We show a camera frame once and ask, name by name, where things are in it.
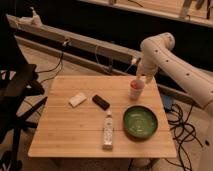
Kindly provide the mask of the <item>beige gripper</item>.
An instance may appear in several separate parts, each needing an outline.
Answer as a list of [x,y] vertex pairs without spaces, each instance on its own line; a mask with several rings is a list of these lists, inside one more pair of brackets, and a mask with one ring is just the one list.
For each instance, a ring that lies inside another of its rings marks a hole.
[[145,83],[149,84],[157,70],[158,66],[156,64],[154,64],[151,60],[143,57],[137,66],[136,82],[141,82],[141,75],[145,75]]

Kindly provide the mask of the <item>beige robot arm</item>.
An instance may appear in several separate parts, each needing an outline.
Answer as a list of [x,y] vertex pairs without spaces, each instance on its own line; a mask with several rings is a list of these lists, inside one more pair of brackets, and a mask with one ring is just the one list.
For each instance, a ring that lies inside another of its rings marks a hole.
[[206,134],[209,145],[201,154],[198,171],[213,171],[213,77],[175,56],[174,46],[175,38],[169,32],[144,39],[136,77],[144,75],[150,83],[161,68],[211,117]]

